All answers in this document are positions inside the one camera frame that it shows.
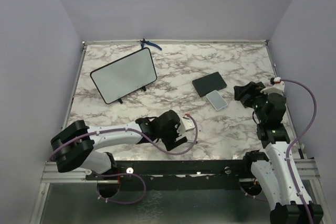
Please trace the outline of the black rectangular eraser block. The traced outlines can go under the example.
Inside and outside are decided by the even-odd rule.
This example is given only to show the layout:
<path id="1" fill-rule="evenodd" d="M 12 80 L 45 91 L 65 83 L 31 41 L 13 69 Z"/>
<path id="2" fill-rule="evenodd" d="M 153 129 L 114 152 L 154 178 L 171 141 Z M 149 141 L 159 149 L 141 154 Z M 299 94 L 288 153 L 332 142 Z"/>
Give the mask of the black rectangular eraser block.
<path id="1" fill-rule="evenodd" d="M 221 90 L 227 87 L 227 84 L 219 72 L 214 72 L 192 81 L 199 97 L 204 97 L 214 90 Z"/>

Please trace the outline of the black framed whiteboard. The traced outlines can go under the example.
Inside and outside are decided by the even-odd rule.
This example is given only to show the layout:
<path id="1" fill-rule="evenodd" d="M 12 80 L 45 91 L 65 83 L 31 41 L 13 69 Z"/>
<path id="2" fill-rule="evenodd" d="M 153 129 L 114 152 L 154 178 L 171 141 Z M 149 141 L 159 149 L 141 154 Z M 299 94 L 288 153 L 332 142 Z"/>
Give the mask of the black framed whiteboard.
<path id="1" fill-rule="evenodd" d="M 143 48 L 106 64 L 90 73 L 105 104 L 122 98 L 157 80 L 152 54 L 149 48 Z"/>

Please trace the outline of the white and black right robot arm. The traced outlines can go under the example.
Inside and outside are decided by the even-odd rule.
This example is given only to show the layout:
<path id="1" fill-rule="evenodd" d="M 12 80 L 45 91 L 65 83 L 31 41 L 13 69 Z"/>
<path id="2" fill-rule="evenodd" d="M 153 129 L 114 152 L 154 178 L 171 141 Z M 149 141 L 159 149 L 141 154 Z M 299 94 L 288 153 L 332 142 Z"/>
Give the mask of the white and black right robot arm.
<path id="1" fill-rule="evenodd" d="M 280 78 L 271 83 L 270 87 L 262 82 L 234 86 L 234 99 L 252 108 L 259 121 L 257 136 L 264 149 L 246 153 L 241 171 L 257 179 L 269 203 L 271 223 L 320 223 L 323 209 L 313 203 L 300 178 L 293 142 L 282 123 L 287 110 L 285 84 Z"/>

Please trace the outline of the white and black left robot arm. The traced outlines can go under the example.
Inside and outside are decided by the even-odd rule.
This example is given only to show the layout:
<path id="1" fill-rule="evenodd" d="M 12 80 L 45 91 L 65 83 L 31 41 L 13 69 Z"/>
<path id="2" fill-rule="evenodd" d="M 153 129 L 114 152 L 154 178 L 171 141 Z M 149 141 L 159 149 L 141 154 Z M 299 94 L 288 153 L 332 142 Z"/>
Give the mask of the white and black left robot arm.
<path id="1" fill-rule="evenodd" d="M 60 173 L 83 168 L 110 179 L 118 172 L 117 163 L 111 153 L 101 153 L 100 149 L 162 141 L 164 151 L 170 152 L 186 143 L 184 133 L 194 128 L 189 116 L 181 118 L 173 110 L 121 126 L 87 126 L 77 120 L 52 138 L 51 160 Z"/>

